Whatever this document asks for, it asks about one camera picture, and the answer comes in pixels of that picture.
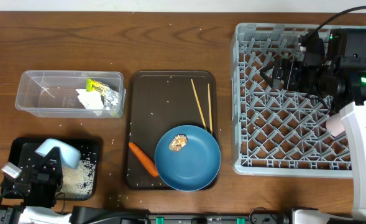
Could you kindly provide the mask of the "wooden chopstick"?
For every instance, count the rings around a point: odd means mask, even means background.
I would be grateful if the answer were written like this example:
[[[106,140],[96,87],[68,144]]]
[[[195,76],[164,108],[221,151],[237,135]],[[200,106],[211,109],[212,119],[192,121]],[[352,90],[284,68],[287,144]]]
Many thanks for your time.
[[[202,124],[203,124],[203,128],[204,128],[205,130],[207,130],[206,122],[205,122],[205,120],[204,120],[203,112],[202,112],[202,109],[201,109],[201,105],[200,105],[200,102],[199,102],[198,94],[197,94],[197,92],[196,92],[196,87],[195,87],[195,85],[194,85],[194,81],[193,81],[193,79],[191,79],[191,85],[192,85],[192,89],[193,89],[194,97],[195,97],[195,100],[196,100],[196,104],[197,104],[197,107],[198,107],[199,115],[200,115],[200,117],[201,117],[201,121],[202,121]]]
[[[209,111],[209,132],[213,135],[213,114],[212,114],[212,104],[211,104],[211,88],[208,83],[208,111]]]

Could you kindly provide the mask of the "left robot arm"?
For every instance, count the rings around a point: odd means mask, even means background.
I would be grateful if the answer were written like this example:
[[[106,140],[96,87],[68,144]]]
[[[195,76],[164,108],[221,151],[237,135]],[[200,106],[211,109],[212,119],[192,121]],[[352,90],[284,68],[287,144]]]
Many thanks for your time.
[[[66,149],[60,146],[53,146],[45,151],[46,156],[54,154],[56,161],[58,162],[57,167],[60,168],[62,165],[76,168],[80,161],[80,151],[74,147],[68,147]],[[67,215],[61,215],[55,213],[50,208],[45,207],[0,207],[0,223],[73,223],[78,218],[83,219],[83,223],[121,223],[123,220],[132,222],[143,222],[150,223],[150,219],[146,215],[137,215],[133,213],[99,213],[97,215],[91,214],[92,217],[85,214],[82,211],[75,211]]]

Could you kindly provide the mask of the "pink plastic cup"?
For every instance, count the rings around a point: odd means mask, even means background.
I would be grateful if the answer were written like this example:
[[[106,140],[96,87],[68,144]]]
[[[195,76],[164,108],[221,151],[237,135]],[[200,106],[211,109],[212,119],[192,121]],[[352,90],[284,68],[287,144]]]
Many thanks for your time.
[[[326,129],[330,132],[333,137],[345,133],[344,125],[341,121],[340,114],[334,114],[326,121]]]

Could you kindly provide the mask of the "blue plate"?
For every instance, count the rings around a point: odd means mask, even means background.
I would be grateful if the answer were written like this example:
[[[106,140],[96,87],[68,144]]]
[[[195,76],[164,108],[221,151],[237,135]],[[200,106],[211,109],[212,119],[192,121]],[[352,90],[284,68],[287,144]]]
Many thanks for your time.
[[[172,151],[169,144],[179,134],[187,137],[187,145],[179,151]],[[217,177],[221,150],[216,139],[205,129],[182,125],[160,138],[154,160],[164,183],[175,190],[192,192],[207,187]]]

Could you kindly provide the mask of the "gold foil wrapper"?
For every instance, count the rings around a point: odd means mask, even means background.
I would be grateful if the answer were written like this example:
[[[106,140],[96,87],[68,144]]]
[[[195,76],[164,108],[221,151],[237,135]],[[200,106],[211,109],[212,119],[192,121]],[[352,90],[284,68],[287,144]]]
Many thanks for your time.
[[[180,151],[188,143],[188,138],[184,134],[177,134],[169,144],[169,150]]]

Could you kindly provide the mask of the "orange carrot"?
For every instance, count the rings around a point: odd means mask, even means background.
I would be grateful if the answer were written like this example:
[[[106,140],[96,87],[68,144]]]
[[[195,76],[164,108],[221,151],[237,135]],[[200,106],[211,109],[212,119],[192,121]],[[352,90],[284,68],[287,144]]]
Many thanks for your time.
[[[130,142],[129,148],[135,154],[135,156],[138,158],[138,160],[141,162],[141,164],[144,166],[144,168],[151,176],[153,177],[159,176],[154,161],[151,160],[151,158],[149,158],[149,156],[146,155],[146,153],[143,150],[141,150],[139,146],[137,146],[133,142]]]

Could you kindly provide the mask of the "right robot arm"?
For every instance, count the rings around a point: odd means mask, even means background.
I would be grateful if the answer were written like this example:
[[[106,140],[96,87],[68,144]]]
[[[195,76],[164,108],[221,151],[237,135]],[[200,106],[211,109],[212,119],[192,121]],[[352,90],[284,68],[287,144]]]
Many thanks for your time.
[[[366,223],[366,28],[338,28],[329,33],[328,45],[318,26],[298,37],[302,61],[280,59],[260,70],[271,88],[282,87],[334,99],[349,142],[354,181],[351,223]]]

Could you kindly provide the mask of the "light blue rice bowl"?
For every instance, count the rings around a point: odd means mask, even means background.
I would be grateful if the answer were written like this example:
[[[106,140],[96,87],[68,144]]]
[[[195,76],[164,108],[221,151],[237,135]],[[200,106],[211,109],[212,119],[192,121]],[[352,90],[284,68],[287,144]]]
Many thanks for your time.
[[[81,153],[73,146],[57,139],[46,139],[35,152],[45,157],[54,147],[59,148],[62,165],[70,169],[77,169]]]

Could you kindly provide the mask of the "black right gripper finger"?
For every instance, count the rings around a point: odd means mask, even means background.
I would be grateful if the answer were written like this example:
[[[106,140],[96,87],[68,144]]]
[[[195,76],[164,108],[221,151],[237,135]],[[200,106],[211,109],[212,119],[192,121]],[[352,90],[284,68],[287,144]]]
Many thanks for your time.
[[[274,66],[278,66],[279,64],[280,64],[279,60],[275,60],[274,62],[268,63],[266,66],[264,66],[260,69],[260,76],[262,78],[267,77],[268,76],[267,72],[269,70],[272,70],[274,68]]]
[[[278,80],[275,80],[272,77],[269,77],[266,73],[260,73],[260,76],[266,81],[270,88],[277,89],[278,88]]]

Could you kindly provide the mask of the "yellow snack wrapper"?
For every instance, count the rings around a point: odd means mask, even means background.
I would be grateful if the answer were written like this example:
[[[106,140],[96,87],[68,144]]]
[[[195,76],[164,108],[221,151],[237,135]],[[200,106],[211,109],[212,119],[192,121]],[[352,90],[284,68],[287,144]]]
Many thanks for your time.
[[[106,109],[115,108],[119,104],[119,93],[106,84],[88,78],[86,80],[86,91],[97,91]]]

